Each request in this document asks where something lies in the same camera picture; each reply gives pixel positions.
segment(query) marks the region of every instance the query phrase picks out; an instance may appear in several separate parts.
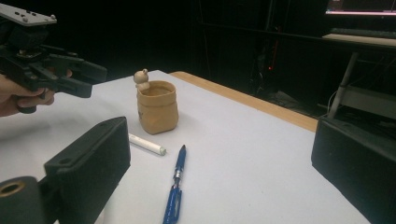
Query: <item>blue pen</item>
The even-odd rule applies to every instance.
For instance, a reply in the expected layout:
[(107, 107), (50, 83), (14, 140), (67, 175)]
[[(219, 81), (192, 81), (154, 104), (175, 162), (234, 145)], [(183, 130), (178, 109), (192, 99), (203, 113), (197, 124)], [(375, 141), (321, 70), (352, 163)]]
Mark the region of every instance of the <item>blue pen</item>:
[(178, 220), (178, 215), (180, 213), (180, 203), (181, 203), (181, 189), (180, 182), (184, 170), (184, 160), (186, 160), (186, 146), (183, 147), (178, 152), (174, 181), (175, 184), (172, 186), (169, 192), (168, 203), (166, 204), (165, 215), (163, 216), (163, 224), (175, 224)]

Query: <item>pen cap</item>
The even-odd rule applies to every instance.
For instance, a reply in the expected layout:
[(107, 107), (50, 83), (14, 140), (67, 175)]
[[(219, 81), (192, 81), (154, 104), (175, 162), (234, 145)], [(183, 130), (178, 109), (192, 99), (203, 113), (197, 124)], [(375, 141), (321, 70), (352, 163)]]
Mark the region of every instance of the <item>pen cap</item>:
[(137, 109), (140, 124), (147, 133), (175, 129), (178, 122), (175, 86), (166, 81), (150, 81), (148, 89), (137, 89)]
[(183, 145), (183, 147), (181, 147), (180, 151), (178, 152), (178, 156), (177, 156), (177, 162), (176, 162), (176, 168), (177, 169), (184, 169), (184, 161), (186, 160), (186, 146)]

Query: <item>white tabletop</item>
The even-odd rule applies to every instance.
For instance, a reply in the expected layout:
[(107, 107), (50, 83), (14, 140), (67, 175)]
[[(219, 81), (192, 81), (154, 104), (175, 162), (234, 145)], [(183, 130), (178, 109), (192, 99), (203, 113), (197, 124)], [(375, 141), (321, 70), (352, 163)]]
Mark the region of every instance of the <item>white tabletop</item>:
[(43, 164), (95, 124), (119, 116), (160, 156), (131, 145), (131, 167), (104, 210), (105, 223), (162, 223), (177, 153), (187, 147), (183, 223), (369, 223), (311, 164), (315, 133), (161, 71), (177, 88), (179, 121), (150, 135), (138, 121), (132, 77), (95, 85), (92, 97), (58, 93), (52, 106), (0, 118), (0, 182), (45, 176)]

